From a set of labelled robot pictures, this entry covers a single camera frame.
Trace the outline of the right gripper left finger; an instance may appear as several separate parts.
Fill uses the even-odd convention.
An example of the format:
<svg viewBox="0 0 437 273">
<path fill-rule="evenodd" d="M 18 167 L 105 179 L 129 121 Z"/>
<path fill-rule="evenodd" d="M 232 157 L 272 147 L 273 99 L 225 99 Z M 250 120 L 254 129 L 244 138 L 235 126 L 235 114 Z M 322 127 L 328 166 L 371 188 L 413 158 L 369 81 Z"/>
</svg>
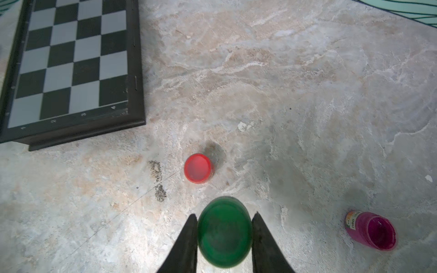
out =
<svg viewBox="0 0 437 273">
<path fill-rule="evenodd" d="M 198 219 L 191 214 L 157 273 L 196 273 L 198 264 Z"/>
</svg>

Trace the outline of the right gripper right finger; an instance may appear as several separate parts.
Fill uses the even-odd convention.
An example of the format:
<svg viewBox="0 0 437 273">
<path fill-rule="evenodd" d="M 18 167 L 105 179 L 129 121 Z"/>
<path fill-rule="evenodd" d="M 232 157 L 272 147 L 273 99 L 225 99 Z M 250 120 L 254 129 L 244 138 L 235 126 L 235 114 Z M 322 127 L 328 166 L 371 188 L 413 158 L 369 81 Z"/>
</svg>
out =
<svg viewBox="0 0 437 273">
<path fill-rule="evenodd" d="M 252 233 L 254 273 L 295 273 L 258 212 L 252 219 Z"/>
</svg>

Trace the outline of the green paint jar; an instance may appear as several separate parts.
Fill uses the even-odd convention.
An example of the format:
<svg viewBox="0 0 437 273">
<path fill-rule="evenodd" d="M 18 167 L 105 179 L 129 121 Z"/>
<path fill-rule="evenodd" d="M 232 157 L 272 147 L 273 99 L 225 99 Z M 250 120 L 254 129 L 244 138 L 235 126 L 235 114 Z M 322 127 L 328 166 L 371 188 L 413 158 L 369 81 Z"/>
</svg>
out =
<svg viewBox="0 0 437 273">
<path fill-rule="evenodd" d="M 252 220 L 244 204 L 231 196 L 212 200 L 198 221 L 198 247 L 218 268 L 239 265 L 252 247 Z"/>
</svg>

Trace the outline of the red paint jar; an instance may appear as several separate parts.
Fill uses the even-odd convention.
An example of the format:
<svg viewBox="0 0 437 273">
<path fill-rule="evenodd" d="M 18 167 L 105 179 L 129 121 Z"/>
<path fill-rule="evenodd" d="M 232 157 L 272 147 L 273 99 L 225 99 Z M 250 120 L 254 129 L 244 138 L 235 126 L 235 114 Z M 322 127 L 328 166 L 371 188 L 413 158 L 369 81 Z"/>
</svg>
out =
<svg viewBox="0 0 437 273">
<path fill-rule="evenodd" d="M 184 164 L 185 178 L 194 184 L 206 183 L 214 173 L 214 165 L 209 157 L 204 154 L 193 154 Z"/>
</svg>

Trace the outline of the purple paint jar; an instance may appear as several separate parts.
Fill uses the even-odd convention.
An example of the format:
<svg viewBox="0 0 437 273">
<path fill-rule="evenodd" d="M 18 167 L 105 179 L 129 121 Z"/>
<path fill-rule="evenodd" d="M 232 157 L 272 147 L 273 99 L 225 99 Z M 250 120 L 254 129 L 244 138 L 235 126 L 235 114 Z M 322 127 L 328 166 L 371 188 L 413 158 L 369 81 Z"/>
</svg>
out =
<svg viewBox="0 0 437 273">
<path fill-rule="evenodd" d="M 396 229 L 387 218 L 352 210 L 346 214 L 344 223 L 348 235 L 362 245 L 380 251 L 392 251 L 397 246 Z"/>
</svg>

